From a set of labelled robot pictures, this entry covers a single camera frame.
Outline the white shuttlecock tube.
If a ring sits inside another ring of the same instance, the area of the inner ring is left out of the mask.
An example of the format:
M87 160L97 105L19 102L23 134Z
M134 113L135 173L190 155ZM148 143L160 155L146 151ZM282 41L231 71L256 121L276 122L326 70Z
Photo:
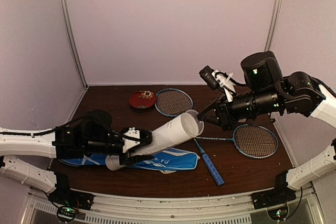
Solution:
M169 148L175 148L193 138L188 136L181 126L181 114L166 124L158 127L153 132L152 144L140 148L137 154L152 154L153 156Z

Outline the clear plastic tube lid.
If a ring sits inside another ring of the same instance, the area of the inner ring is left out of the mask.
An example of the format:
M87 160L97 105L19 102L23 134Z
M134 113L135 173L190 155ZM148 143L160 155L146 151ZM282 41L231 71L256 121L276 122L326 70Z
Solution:
M198 119L198 112L187 110L181 114L181 126L191 138L198 137L204 131L204 122Z

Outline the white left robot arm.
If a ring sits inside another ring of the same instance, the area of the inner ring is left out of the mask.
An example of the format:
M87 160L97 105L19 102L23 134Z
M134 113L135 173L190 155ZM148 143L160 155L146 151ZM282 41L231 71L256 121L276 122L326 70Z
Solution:
M134 164L150 158L132 156L138 148L150 145L152 132L134 127L119 133L101 126L82 130L79 127L58 127L46 131L1 130L1 173L48 194L54 192L64 205L71 205L76 197L70 190L68 177L42 170L19 156L42 156L55 159L89 157L92 154L118 156L122 165Z

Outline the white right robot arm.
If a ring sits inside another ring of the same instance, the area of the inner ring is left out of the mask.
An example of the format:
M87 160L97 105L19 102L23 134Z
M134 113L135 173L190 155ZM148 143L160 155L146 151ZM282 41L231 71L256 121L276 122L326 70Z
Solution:
M240 63L249 90L236 93L229 87L228 74L204 67L199 75L212 90L222 95L204 108L198 119L232 130L242 119L254 120L264 114L300 114L335 127L335 92L320 79L296 71L283 76L275 54L271 51L254 53Z

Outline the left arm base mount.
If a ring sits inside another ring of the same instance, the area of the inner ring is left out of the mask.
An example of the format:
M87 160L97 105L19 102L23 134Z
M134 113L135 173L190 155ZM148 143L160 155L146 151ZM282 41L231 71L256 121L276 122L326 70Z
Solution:
M75 190L61 191L56 189L46 194L47 199L56 207L56 217L63 223L76 219L80 210L90 210L94 195Z

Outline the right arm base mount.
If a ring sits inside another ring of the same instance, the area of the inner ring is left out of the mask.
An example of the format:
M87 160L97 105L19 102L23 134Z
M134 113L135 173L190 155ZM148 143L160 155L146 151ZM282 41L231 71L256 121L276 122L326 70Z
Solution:
M297 198L294 190L269 189L251 194L255 210L266 209L268 217L272 221L286 221L291 215L288 202Z

